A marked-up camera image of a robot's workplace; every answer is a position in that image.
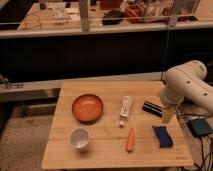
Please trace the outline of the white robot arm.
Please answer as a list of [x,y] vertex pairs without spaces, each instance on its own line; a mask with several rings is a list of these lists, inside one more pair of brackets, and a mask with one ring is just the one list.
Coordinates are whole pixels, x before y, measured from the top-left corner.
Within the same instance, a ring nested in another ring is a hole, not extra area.
[[163,123],[171,120],[172,109],[179,107],[184,98],[213,114],[213,87],[204,82],[206,75],[207,68],[199,60],[192,60],[166,71],[166,85],[160,92],[160,101],[165,106]]

